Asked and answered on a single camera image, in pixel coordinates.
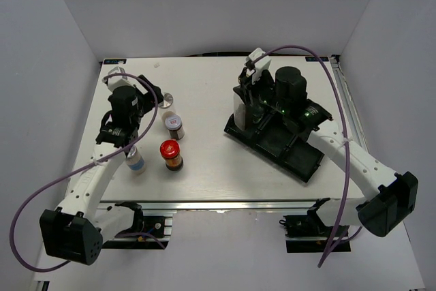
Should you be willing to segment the sauce jar with red lid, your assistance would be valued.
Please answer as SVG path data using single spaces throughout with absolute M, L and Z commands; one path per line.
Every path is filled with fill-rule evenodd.
M 181 149 L 177 141 L 174 139 L 165 140 L 160 145 L 159 150 L 168 170 L 178 171 L 183 167 Z

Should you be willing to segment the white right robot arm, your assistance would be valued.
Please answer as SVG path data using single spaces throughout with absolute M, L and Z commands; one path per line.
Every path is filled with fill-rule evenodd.
M 280 167 L 307 182 L 323 157 L 342 169 L 362 197 L 324 197 L 308 210 L 308 229 L 321 236 L 331 230 L 340 213 L 342 226 L 360 226 L 385 237 L 416 205 L 418 180 L 385 166 L 355 141 L 343 126 L 307 94 L 307 80 L 296 67 L 238 76 L 234 112 L 227 132 Z

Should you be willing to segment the clear jar with silver lid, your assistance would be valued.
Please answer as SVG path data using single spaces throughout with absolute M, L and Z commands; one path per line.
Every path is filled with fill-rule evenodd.
M 165 124 L 168 117 L 177 115 L 174 97 L 171 93 L 163 93 L 163 101 L 159 104 L 159 115 L 163 124 Z

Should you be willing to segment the oil bottle gold black spout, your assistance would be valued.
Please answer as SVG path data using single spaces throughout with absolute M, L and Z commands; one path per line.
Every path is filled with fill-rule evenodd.
M 245 99 L 245 94 L 240 87 L 234 87 L 234 122 L 238 129 L 245 131 L 258 122 L 258 114 L 254 103 L 250 99 Z

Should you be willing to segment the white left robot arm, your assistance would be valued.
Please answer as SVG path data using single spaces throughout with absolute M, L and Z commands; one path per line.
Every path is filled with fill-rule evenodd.
M 111 109 L 100 124 L 91 167 L 80 173 L 56 209 L 45 210 L 40 217 L 46 253 L 85 265 L 93 264 L 104 243 L 118 234 L 136 236 L 143 230 L 144 215 L 136 202 L 119 202 L 104 214 L 96 212 L 115 172 L 142 137 L 138 131 L 142 117 L 148 112 L 157 114 L 158 105 L 164 100 L 161 89 L 143 75 L 138 82 L 146 93 L 120 74 L 111 74 L 104 82 L 111 92 L 108 97 Z

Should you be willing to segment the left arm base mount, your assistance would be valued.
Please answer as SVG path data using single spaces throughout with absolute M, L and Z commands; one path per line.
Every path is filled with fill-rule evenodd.
M 104 249 L 164 250 L 168 246 L 172 233 L 170 214 L 144 210 L 136 202 L 118 202 L 114 206 L 108 206 L 106 210 L 120 208 L 127 208 L 134 212 L 133 226 L 120 231 L 120 234 L 133 233 L 134 235 L 107 241 L 103 244 Z

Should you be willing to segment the dark jar with white lid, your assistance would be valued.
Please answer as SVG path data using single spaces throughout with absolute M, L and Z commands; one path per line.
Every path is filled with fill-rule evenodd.
M 166 117 L 165 126 L 171 139 L 180 140 L 185 136 L 182 119 L 177 114 Z

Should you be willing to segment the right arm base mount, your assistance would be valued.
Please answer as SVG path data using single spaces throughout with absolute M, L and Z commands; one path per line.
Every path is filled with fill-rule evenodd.
M 326 226 L 315 212 L 328 200 L 330 198 L 292 202 L 292 206 L 285 210 L 279 224 L 285 232 L 287 253 L 317 254 L 324 251 L 332 226 Z

